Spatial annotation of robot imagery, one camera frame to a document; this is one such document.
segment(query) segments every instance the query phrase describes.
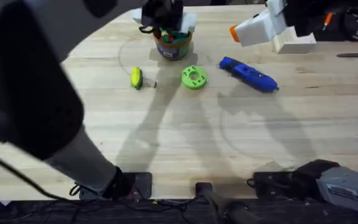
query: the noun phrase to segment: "green ring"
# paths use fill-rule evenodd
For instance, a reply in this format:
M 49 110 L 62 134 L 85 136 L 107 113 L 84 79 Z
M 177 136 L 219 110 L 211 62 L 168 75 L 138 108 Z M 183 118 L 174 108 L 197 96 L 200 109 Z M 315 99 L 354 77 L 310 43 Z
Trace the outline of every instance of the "green ring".
M 191 79 L 191 75 L 195 74 L 198 76 L 197 79 Z M 185 68 L 181 73 L 181 82 L 191 90 L 198 90 L 199 88 L 205 86 L 207 81 L 207 75 L 204 69 L 199 66 L 192 65 Z

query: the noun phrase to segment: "green object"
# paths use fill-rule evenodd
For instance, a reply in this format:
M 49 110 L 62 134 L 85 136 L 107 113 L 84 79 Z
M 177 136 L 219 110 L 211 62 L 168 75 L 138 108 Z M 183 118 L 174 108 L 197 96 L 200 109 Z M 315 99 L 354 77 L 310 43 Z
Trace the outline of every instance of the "green object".
M 163 35 L 163 36 L 162 36 L 162 41 L 164 41 L 165 43 L 171 42 L 171 41 L 169 40 L 169 36 L 168 36 L 168 35 Z
M 186 39 L 189 36 L 189 34 L 181 33 L 181 32 L 172 32 L 171 35 L 174 36 L 175 38 L 184 38 L 184 39 Z
M 131 74 L 131 84 L 136 90 L 140 90 L 143 85 L 143 74 L 139 67 L 134 67 Z
M 186 37 L 185 37 L 185 38 L 180 37 L 180 38 L 177 38 L 177 39 L 175 39 L 174 41 L 172 41 L 172 43 L 173 43 L 173 44 L 177 44 L 177 43 L 180 43 L 180 42 L 185 41 L 185 40 L 186 40 Z
M 206 72 L 196 65 L 185 68 L 181 73 L 181 82 L 191 90 L 198 90 L 205 86 L 206 81 Z

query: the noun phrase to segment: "white object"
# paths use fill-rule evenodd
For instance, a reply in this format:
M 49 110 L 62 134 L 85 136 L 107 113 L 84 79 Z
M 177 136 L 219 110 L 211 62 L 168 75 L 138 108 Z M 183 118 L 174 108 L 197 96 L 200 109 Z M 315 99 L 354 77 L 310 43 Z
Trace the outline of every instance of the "white object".
M 313 34 L 306 37 L 298 37 L 294 27 L 287 28 L 282 34 L 276 35 L 273 47 L 278 54 L 307 54 L 316 45 Z
M 3 204 L 4 206 L 7 206 L 10 204 L 11 201 L 8 201 L 8 200 L 2 200 L 0 201 L 1 204 Z
M 132 18 L 136 23 L 142 23 L 142 9 L 133 9 L 132 10 Z M 193 13 L 183 13 L 181 29 L 179 30 L 182 33 L 187 34 L 190 32 L 195 32 L 197 24 L 197 15 Z
M 284 0 L 268 0 L 267 9 L 239 24 L 234 30 L 243 47 L 271 41 L 287 28 Z

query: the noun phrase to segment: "white label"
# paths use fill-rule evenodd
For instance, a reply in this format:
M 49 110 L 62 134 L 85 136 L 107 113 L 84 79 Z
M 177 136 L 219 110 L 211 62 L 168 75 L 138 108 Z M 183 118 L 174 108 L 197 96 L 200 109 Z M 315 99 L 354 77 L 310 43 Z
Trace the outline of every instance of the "white label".
M 340 197 L 358 201 L 358 194 L 355 190 L 348 189 L 339 185 L 327 184 L 328 192 Z

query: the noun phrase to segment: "blue toy gun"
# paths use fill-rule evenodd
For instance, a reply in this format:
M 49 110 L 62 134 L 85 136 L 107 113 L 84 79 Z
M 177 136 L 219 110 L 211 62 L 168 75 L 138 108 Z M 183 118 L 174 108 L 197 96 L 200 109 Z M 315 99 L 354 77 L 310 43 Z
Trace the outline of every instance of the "blue toy gun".
M 229 57 L 224 57 L 219 67 L 244 83 L 262 92 L 278 90 L 277 82 L 270 76 Z

